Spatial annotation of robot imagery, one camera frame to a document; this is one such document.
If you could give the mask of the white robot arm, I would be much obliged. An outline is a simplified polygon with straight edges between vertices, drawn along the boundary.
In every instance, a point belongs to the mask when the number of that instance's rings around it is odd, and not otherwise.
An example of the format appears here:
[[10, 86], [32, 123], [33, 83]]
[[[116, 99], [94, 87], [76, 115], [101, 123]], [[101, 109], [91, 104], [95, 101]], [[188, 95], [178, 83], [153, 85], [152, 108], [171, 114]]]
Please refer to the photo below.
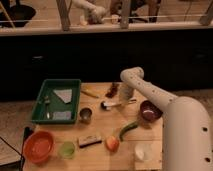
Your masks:
[[162, 171], [213, 171], [211, 119], [196, 99], [177, 96], [143, 79], [141, 67], [120, 73], [120, 97], [137, 90], [163, 112]]

